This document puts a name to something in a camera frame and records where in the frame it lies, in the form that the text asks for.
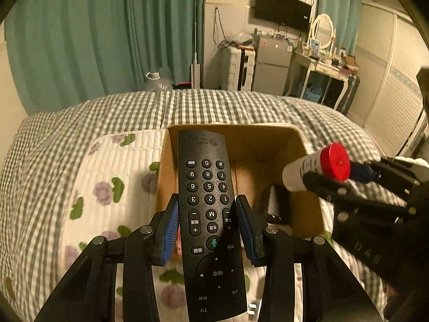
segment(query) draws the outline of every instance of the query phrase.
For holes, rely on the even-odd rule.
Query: metal screw head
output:
[[[347,189],[346,188],[340,188],[337,191],[338,195],[346,195]]]
[[[341,212],[337,216],[337,220],[341,223],[344,223],[348,219],[349,214],[347,212]]]
[[[150,225],[143,225],[140,228],[141,233],[151,233],[153,231],[152,227]]]
[[[416,207],[410,207],[408,209],[408,214],[409,215],[416,215],[416,213],[417,213],[417,208]]]
[[[94,245],[100,245],[100,244],[102,244],[104,242],[104,237],[103,236],[95,236],[93,239],[92,239],[92,243],[94,244]]]
[[[322,236],[316,236],[313,241],[319,246],[325,244],[325,239]]]
[[[272,235],[275,235],[275,234],[278,232],[278,228],[277,228],[276,226],[274,226],[274,225],[268,225],[268,226],[265,228],[265,231],[266,231],[267,233],[270,233],[270,234],[272,234]]]

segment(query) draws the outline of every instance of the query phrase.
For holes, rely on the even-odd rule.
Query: gray checkered bedsheet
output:
[[[0,175],[0,287],[23,321],[33,321],[58,283],[57,252],[66,202],[90,142],[110,133],[193,123],[291,123],[314,149],[337,141],[354,161],[380,158],[364,130],[328,107],[260,93],[174,90],[99,98],[22,123]],[[351,185],[363,197],[392,202],[377,186]],[[323,203],[332,231],[332,207]],[[335,249],[379,310],[381,280],[344,249]],[[5,286],[10,278],[15,300]]]

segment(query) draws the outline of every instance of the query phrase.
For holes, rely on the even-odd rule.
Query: table leg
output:
[[[331,87],[331,82],[332,82],[332,77],[329,77],[328,84],[326,85],[325,93],[323,93],[323,98],[322,98],[321,104],[323,104],[323,102],[325,101],[326,94],[329,91],[329,87]]]
[[[340,103],[341,99],[343,99],[344,94],[346,94],[347,87],[348,87],[348,79],[346,81],[344,81],[343,90],[341,91],[341,94],[338,97],[337,102],[335,103],[334,110],[337,109],[338,104]]]
[[[292,92],[292,84],[293,84],[293,81],[295,81],[296,71],[297,71],[297,64],[296,64],[296,62],[294,62],[294,59],[292,56],[291,66],[289,67],[289,72],[288,72],[288,76],[290,74],[289,85],[287,87],[287,92],[285,93],[284,96],[289,96],[290,93]]]
[[[305,76],[305,80],[304,80],[304,84],[303,84],[303,86],[302,86],[302,90],[301,90],[301,95],[300,95],[300,98],[302,99],[302,97],[304,96],[304,91],[305,91],[305,89],[307,88],[307,82],[308,82],[308,77],[310,76],[310,73],[311,73],[312,71],[310,70],[310,67],[308,67],[308,69],[307,69],[307,75]]]

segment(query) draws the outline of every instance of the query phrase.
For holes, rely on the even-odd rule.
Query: white wardrobe door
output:
[[[363,5],[357,43],[360,85],[347,114],[363,126],[386,71],[393,36],[393,14]]]
[[[417,29],[398,19],[396,44],[386,84],[365,129],[389,156],[396,156],[423,109],[416,75],[429,65],[429,52]]]

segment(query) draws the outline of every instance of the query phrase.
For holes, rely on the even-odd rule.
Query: white suitcase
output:
[[[227,47],[222,50],[220,87],[223,90],[250,92],[252,89],[255,51]]]

